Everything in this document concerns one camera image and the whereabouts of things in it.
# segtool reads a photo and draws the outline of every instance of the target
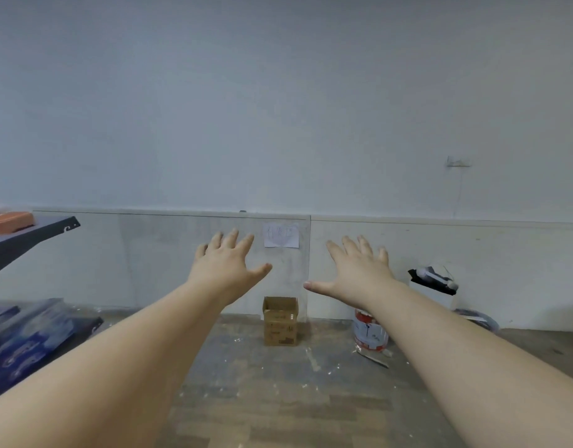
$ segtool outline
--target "paint bucket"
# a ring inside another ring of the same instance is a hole
[[[360,309],[355,309],[353,333],[357,346],[369,351],[381,351],[388,343],[388,334],[373,316]]]

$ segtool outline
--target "right hand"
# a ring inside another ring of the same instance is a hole
[[[327,250],[336,264],[336,279],[332,282],[306,281],[308,291],[333,297],[359,309],[368,310],[376,286],[396,282],[388,267],[388,252],[380,247],[378,257],[373,256],[371,245],[359,236],[359,246],[348,236],[342,238],[344,251],[333,241],[327,241]]]

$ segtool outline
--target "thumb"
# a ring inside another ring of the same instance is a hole
[[[265,278],[265,276],[272,270],[272,264],[270,263],[266,263],[263,264],[262,266],[259,266],[256,269],[253,269],[252,271],[250,271],[249,273],[251,274],[251,277],[253,279],[253,286],[255,286],[256,284],[258,284],[261,280],[263,280]]]
[[[303,287],[308,291],[323,296],[334,297],[334,283],[325,281],[305,281]]]

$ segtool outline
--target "left hand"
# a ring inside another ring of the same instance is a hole
[[[238,230],[233,229],[223,238],[221,232],[201,244],[195,252],[195,261],[186,282],[187,285],[203,287],[219,295],[224,305],[229,305],[258,284],[271,270],[272,264],[247,270],[245,256],[253,243],[253,234],[237,244]]]

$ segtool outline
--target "shelf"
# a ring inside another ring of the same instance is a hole
[[[35,216],[35,225],[0,236],[0,270],[40,242],[79,227],[74,217]]]

